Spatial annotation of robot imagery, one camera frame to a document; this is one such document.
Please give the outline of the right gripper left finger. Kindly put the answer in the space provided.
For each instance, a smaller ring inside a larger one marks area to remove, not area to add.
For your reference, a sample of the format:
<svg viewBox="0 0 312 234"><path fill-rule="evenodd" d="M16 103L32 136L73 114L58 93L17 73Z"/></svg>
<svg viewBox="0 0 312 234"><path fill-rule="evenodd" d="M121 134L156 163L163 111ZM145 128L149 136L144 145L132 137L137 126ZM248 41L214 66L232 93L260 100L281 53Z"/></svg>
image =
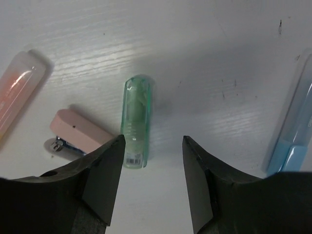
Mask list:
<svg viewBox="0 0 312 234"><path fill-rule="evenodd" d="M123 164L119 135L41 176L0 180L3 234L103 234L111 224Z"/></svg>

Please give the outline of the blue highlighter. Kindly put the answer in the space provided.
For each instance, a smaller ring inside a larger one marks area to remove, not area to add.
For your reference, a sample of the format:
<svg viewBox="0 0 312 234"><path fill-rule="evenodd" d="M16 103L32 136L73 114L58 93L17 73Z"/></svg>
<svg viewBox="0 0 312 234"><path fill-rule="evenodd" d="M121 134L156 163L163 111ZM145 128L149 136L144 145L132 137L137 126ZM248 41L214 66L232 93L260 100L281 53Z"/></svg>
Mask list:
<svg viewBox="0 0 312 234"><path fill-rule="evenodd" d="M266 176L298 172L312 139L312 50L306 49L294 74L296 84Z"/></svg>

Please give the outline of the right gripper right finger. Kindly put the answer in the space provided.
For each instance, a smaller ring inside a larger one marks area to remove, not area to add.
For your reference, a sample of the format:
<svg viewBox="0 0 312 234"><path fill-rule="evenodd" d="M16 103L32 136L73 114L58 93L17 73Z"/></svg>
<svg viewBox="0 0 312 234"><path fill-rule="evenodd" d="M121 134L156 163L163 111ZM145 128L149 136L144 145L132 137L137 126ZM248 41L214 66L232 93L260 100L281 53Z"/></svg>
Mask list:
<svg viewBox="0 0 312 234"><path fill-rule="evenodd" d="M258 178L208 153L189 136L183 138L182 151L194 233L311 233L311 173Z"/></svg>

